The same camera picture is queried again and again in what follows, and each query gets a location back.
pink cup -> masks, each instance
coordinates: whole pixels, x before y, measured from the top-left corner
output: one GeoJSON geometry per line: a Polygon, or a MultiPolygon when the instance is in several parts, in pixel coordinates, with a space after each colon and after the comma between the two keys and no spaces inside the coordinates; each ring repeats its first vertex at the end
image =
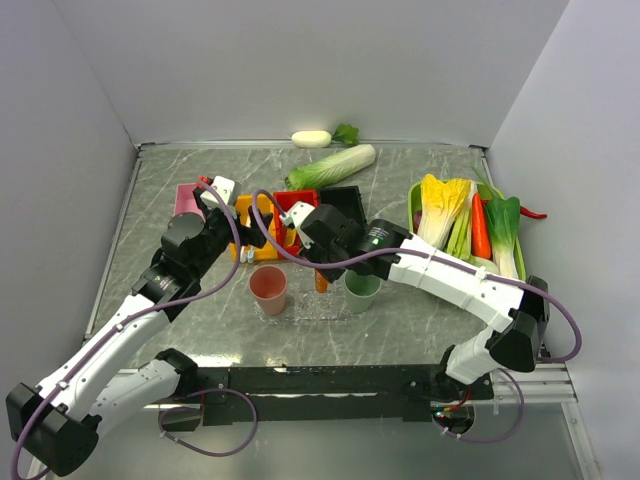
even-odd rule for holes
{"type": "Polygon", "coordinates": [[[254,270],[249,278],[249,289],[267,315],[276,315],[284,310],[287,297],[287,277],[273,265],[254,270]]]}

black tray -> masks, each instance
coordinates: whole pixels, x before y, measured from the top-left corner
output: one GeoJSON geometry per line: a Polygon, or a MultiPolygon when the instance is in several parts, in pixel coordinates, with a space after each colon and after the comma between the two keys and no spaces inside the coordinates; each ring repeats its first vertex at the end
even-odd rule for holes
{"type": "Polygon", "coordinates": [[[367,217],[362,208],[360,189],[356,186],[326,187],[318,190],[320,203],[336,207],[344,216],[353,219],[364,229],[367,228],[367,217]]]}

plastic cup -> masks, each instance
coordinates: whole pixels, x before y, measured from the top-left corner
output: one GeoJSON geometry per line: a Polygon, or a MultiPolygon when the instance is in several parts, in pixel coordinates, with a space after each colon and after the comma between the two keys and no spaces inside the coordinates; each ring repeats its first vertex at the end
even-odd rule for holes
{"type": "Polygon", "coordinates": [[[254,270],[249,278],[249,289],[267,315],[276,315],[284,310],[287,297],[287,277],[273,265],[254,270]]]}
{"type": "Polygon", "coordinates": [[[350,270],[344,276],[344,285],[347,306],[353,313],[362,313],[371,306],[382,281],[373,275],[358,275],[350,270]]]}

green tray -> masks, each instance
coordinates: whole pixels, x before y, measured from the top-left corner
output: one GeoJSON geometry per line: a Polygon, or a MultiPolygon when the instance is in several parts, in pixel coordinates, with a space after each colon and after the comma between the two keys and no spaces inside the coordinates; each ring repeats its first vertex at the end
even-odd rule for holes
{"type": "MultiPolygon", "coordinates": [[[[420,185],[422,182],[418,182],[413,185],[409,189],[409,231],[411,233],[415,233],[413,231],[413,214],[418,210],[422,210],[422,191],[420,189],[420,185]]],[[[478,186],[478,193],[480,194],[480,198],[483,200],[491,200],[493,195],[491,195],[491,190],[487,188],[484,183],[476,182],[478,186]]],[[[500,195],[500,198],[504,198],[502,192],[497,188],[493,187],[493,189],[500,195]]],[[[527,272],[524,268],[524,258],[522,258],[522,249],[520,248],[520,241],[516,239],[516,246],[514,248],[514,255],[516,261],[516,270],[518,271],[518,276],[520,280],[525,281],[527,279],[527,272]]]]}

red tray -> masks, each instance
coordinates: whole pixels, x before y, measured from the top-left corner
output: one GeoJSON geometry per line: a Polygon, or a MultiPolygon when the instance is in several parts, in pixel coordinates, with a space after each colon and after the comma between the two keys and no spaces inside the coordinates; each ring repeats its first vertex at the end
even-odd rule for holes
{"type": "MultiPolygon", "coordinates": [[[[297,202],[305,202],[314,207],[318,206],[318,194],[315,190],[296,190],[293,192],[275,192],[273,194],[276,201],[280,204],[280,206],[289,210],[293,207],[297,202]]],[[[280,221],[280,216],[275,215],[275,224],[276,224],[276,241],[279,245],[284,246],[284,240],[287,233],[287,227],[282,224],[280,221]]],[[[292,254],[297,255],[300,251],[302,244],[300,243],[300,237],[296,235],[296,239],[291,247],[284,247],[284,249],[292,254]]],[[[278,253],[278,258],[284,258],[280,253],[278,253]]]]}

